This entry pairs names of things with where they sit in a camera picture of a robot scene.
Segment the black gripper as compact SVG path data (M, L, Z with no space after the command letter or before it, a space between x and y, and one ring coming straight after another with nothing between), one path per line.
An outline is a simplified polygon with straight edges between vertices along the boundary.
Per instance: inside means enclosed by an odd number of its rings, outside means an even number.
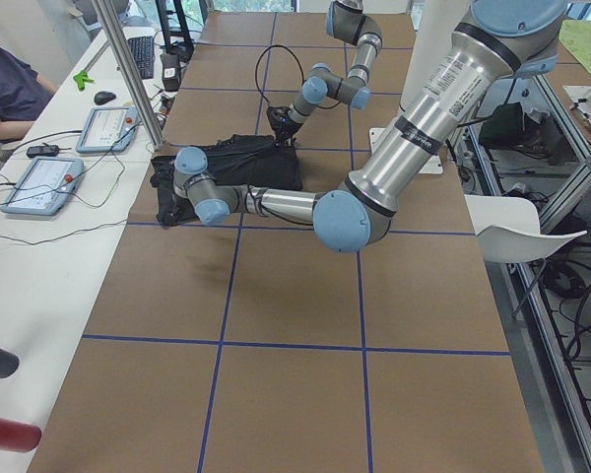
M300 124L292 121L289 117L279 118L275 123L276 147L293 147L299 131Z
M158 219L165 228L177 226L177 220L190 218L190 203L187 199L179 197L171 189L158 190L159 210Z

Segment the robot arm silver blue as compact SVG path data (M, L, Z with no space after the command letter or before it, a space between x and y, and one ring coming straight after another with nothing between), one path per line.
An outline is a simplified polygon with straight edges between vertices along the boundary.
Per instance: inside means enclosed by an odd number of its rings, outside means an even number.
M366 164L334 190L219 185L205 152L186 147L175 156L173 191L206 225L234 213L275 217L312 227L334 251L357 252L387 234L401 192L495 81L554 66L566 9L563 1L472 2L425 85L384 128Z
M335 74L325 63L315 64L290 105L267 109L275 141L280 146L292 143L301 126L325 99L356 109L368 104L370 73L383 45L379 25L363 12L361 1L333 1L326 15L326 33L353 46L354 60L345 76Z

